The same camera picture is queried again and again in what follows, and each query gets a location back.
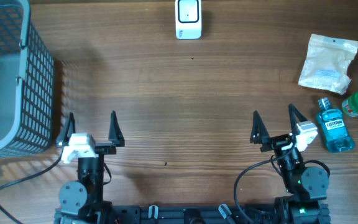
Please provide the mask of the blue mouthwash bottle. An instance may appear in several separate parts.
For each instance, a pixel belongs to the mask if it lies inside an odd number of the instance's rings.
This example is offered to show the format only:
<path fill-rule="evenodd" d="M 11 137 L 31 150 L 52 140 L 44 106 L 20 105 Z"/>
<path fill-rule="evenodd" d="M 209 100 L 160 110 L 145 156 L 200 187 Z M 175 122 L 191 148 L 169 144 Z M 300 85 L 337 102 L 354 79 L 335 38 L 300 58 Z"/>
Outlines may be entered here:
<path fill-rule="evenodd" d="M 318 104 L 319 112 L 316 119 L 323 132 L 327 150 L 331 153 L 337 153 L 355 148 L 355 142 L 343 120 L 342 111 L 333 108 L 328 98 L 319 99 Z"/>

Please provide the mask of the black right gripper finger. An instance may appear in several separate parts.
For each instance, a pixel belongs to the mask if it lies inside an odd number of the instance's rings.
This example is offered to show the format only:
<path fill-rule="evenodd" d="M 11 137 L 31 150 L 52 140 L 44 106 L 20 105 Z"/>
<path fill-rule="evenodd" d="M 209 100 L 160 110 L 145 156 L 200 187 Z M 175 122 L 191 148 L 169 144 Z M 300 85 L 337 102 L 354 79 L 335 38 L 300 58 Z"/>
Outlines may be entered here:
<path fill-rule="evenodd" d="M 296 124 L 297 124 L 297 120 L 299 122 L 304 122 L 307 121 L 308 119 L 306 117 L 304 117 L 295 107 L 294 104 L 289 104 L 288 105 L 288 112 L 289 112 L 289 118 L 290 118 L 290 126 L 291 126 L 291 132 L 293 134 L 297 133 L 296 130 Z"/>
<path fill-rule="evenodd" d="M 250 134 L 250 143 L 267 144 L 269 142 L 269 133 L 260 117 L 258 111 L 253 112 L 253 125 Z"/>

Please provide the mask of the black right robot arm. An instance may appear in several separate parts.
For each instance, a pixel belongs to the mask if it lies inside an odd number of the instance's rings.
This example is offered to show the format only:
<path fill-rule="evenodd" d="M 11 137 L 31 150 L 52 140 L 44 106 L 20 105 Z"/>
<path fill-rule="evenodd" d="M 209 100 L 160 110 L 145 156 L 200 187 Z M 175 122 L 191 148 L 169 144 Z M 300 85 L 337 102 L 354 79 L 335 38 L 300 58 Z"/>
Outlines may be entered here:
<path fill-rule="evenodd" d="M 260 144 L 261 152 L 273 152 L 268 160 L 276 164 L 289 196 L 277 197 L 271 204 L 246 205 L 244 213 L 254 223 L 329 223 L 327 198 L 330 170 L 317 160 L 304 161 L 301 153 L 318 134 L 316 125 L 293 104 L 288 105 L 291 132 L 271 137 L 259 113 L 253 113 L 250 142 Z"/>

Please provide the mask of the snack packet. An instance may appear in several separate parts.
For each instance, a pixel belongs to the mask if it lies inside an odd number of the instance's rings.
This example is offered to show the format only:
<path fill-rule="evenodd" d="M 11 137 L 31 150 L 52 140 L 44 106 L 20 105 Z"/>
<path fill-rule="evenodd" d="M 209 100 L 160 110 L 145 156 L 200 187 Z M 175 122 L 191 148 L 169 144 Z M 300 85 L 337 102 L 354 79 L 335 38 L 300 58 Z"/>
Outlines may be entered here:
<path fill-rule="evenodd" d="M 358 41 L 311 34 L 298 84 L 345 94 L 351 82 L 347 70 L 358 52 Z"/>

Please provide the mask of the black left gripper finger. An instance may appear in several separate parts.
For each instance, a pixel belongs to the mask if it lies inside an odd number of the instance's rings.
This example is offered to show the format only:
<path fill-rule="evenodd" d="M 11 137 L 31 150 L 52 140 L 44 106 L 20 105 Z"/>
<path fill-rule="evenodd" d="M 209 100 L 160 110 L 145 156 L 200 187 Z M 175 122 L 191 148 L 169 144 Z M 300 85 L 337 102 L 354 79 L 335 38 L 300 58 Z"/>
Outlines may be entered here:
<path fill-rule="evenodd" d="M 63 126 L 63 129 L 60 131 L 56 139 L 56 147 L 65 147 L 68 146 L 71 135 L 76 133 L 75 130 L 75 119 L 73 113 L 69 113 L 68 118 Z"/>
<path fill-rule="evenodd" d="M 112 111 L 111 113 L 108 140 L 116 147 L 125 146 L 125 139 L 119 127 L 115 111 Z"/>

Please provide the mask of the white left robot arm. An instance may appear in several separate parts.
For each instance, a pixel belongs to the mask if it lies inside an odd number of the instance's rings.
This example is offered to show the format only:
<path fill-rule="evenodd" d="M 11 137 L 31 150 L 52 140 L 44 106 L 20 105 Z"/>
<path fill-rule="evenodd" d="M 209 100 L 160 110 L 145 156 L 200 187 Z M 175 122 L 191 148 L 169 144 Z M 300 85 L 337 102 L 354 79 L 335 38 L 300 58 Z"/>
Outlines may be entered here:
<path fill-rule="evenodd" d="M 116 112 L 111 112 L 108 142 L 97 143 L 89 133 L 77 133 L 74 115 L 70 113 L 56 146 L 62 149 L 61 161 L 69 164 L 78 159 L 78 166 L 77 179 L 65 183 L 59 191 L 60 207 L 55 210 L 53 222 L 120 223 L 112 203 L 103 199 L 104 186 L 109 183 L 104 180 L 104 173 L 112 176 L 104 157 L 125 146 Z"/>

